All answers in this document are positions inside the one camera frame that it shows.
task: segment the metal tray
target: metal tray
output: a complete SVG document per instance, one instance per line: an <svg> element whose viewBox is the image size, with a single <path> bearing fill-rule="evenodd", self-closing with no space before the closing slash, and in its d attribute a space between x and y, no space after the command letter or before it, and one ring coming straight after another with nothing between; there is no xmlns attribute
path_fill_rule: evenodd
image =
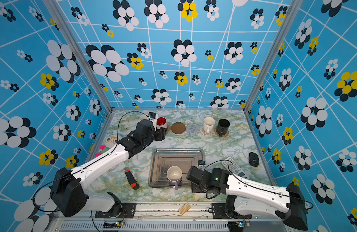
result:
<svg viewBox="0 0 357 232"><path fill-rule="evenodd" d="M192 165L197 166L198 160L204 160L204 151L198 148L158 148L153 151L151 158L149 181L152 188L171 188L167 179L167 170L171 166L178 166L182 170L180 187L191 188L186 174Z"/></svg>

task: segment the marble table surface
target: marble table surface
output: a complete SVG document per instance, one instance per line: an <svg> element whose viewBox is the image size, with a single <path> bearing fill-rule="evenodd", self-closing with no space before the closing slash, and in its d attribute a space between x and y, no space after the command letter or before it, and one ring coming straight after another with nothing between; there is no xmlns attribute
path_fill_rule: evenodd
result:
<svg viewBox="0 0 357 232"><path fill-rule="evenodd" d="M112 147L112 142L107 142L112 137L116 137L117 126L120 117L129 110L116 110L111 124L108 128L103 144ZM270 184L270 180L261 163L258 167L253 167L248 163L250 152L258 153L255 141L242 110L140 110L143 113L154 112L159 117L165 117L167 123L172 125L175 122L182 122L186 125L194 123L203 126L205 117L213 117L216 125L221 118L230 121L229 135L218 137L215 134L204 136L200 132L197 135L189 135L186 132L176 135L170 131L164 141L154 141L145 150L135 155L124 163L120 163L93 181L87 190L92 192L114 193L121 201L208 201L204 193L191 193L191 188L151 188L148 185L148 175L152 153L156 148L200 148L204 150L206 164L225 159L232 156L236 163L245 171L249 179L265 184ZM135 130L139 122L140 113L130 113L123 117L119 127L119 137L126 136L130 131ZM209 166L208 171L213 168L224 168L220 162ZM125 168L133 173L139 182L140 188L133 190L127 182L124 174ZM221 194L211 201L225 201L226 195Z"/></svg>

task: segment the blue wall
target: blue wall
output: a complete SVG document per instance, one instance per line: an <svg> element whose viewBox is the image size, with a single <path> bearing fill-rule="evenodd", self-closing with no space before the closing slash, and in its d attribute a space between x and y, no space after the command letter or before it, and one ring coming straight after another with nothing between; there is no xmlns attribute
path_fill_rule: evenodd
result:
<svg viewBox="0 0 357 232"><path fill-rule="evenodd" d="M69 0L58 4L113 107L240 108L290 2ZM98 52L113 49L116 52L108 59Z"/></svg>
<svg viewBox="0 0 357 232"><path fill-rule="evenodd" d="M315 205L309 231L354 232L357 0L324 2L302 4L249 117L277 184Z"/></svg>
<svg viewBox="0 0 357 232"><path fill-rule="evenodd" d="M99 98L77 62L42 1L0 2L1 232L51 219L30 199L57 170L85 161L105 121L104 106L90 111Z"/></svg>

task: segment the white mug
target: white mug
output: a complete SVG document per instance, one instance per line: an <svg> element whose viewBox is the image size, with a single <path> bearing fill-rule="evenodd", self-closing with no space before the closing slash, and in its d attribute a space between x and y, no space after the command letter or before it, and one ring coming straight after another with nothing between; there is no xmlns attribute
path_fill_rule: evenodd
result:
<svg viewBox="0 0 357 232"><path fill-rule="evenodd" d="M203 124L204 131L207 133L212 131L215 123L216 121L214 120L214 118L211 117L204 118L204 124Z"/></svg>

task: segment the black computer mouse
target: black computer mouse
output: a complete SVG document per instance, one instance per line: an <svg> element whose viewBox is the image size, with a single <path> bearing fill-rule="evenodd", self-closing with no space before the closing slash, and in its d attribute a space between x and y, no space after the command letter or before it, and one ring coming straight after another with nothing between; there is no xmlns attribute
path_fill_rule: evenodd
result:
<svg viewBox="0 0 357 232"><path fill-rule="evenodd" d="M258 155L254 152L249 153L248 161L249 161L249 164L254 167L257 167L258 164L260 163L260 160L258 159Z"/></svg>

